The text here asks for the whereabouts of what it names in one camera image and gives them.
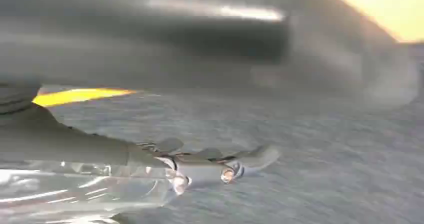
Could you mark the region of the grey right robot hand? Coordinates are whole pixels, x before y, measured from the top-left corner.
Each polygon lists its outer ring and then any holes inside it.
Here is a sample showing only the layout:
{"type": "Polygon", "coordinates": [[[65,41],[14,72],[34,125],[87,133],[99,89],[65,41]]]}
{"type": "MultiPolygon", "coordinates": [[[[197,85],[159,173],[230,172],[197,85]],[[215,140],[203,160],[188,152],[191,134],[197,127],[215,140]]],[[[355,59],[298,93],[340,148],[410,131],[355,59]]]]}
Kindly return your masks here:
{"type": "Polygon", "coordinates": [[[0,0],[0,158],[163,163],[69,128],[42,85],[255,105],[294,117],[412,102],[420,65],[344,0],[0,0]]]}

